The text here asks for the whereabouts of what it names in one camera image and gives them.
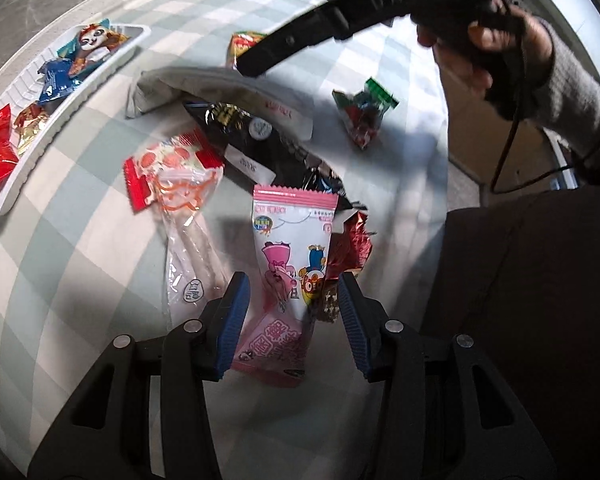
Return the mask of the grey knit sleeve forearm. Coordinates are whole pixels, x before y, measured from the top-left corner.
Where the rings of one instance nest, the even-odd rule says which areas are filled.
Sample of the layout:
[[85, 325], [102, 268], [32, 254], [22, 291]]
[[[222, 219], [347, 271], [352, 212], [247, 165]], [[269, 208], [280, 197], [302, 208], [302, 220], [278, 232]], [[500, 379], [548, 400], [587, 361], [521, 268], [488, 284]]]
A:
[[538, 110], [533, 119], [561, 136], [586, 166], [600, 167], [600, 84], [546, 21], [526, 19], [524, 48]]

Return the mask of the person right hand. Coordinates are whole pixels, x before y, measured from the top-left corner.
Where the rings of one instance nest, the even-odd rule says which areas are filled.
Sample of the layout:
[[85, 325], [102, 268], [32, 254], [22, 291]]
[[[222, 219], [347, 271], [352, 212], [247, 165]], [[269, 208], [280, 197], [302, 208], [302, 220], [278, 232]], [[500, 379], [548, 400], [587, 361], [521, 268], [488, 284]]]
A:
[[[553, 68], [553, 40], [538, 18], [519, 6], [512, 6], [510, 10], [524, 20], [521, 47], [524, 50], [526, 63], [526, 81], [532, 90], [539, 89], [548, 81]], [[468, 25], [467, 36], [474, 46], [488, 52], [512, 50], [518, 44], [516, 37], [509, 32], [486, 28], [477, 22]], [[493, 86], [493, 77], [487, 70], [472, 64], [468, 58], [452, 49], [430, 28], [420, 23], [417, 23], [417, 41], [422, 47], [434, 50], [434, 59], [442, 70], [464, 84], [475, 96], [484, 98], [486, 92]]]

